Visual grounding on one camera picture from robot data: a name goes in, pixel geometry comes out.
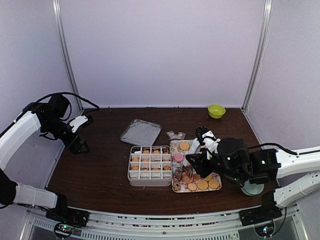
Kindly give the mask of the silver serving tongs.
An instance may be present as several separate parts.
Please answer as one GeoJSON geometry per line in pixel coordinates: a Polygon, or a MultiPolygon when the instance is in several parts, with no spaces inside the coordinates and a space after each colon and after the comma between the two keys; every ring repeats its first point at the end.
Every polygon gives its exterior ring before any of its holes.
{"type": "Polygon", "coordinates": [[[185,173],[189,178],[192,178],[195,173],[192,165],[187,161],[186,155],[199,153],[201,145],[198,140],[172,140],[170,142],[170,155],[171,155],[171,169],[172,169],[172,184],[174,182],[180,182],[183,177],[183,173],[185,173]],[[180,149],[181,142],[188,142],[190,145],[189,150],[182,151],[180,149]],[[177,162],[174,160],[174,156],[176,154],[183,155],[183,161],[177,162]]]}

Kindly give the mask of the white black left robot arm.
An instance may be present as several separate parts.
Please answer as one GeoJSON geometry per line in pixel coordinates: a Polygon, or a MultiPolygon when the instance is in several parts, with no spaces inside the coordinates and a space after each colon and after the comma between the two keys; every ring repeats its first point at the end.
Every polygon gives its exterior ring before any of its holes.
{"type": "Polygon", "coordinates": [[[73,155],[90,148],[79,135],[94,122],[95,103],[72,92],[50,93],[29,103],[0,134],[0,207],[37,207],[61,222],[79,222],[86,213],[68,207],[67,197],[47,190],[46,179],[60,148],[73,155]]]}

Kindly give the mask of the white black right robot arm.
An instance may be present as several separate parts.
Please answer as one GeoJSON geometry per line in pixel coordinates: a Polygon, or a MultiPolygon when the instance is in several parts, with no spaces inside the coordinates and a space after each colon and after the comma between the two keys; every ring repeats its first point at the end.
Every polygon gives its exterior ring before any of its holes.
{"type": "Polygon", "coordinates": [[[216,173],[241,187],[275,182],[284,177],[304,173],[293,183],[262,195],[261,206],[241,210],[243,226],[254,225],[282,216],[282,209],[320,187],[320,148],[289,150],[277,143],[268,143],[268,149],[250,152],[243,139],[225,138],[219,143],[192,146],[183,160],[202,178],[216,173]]]}

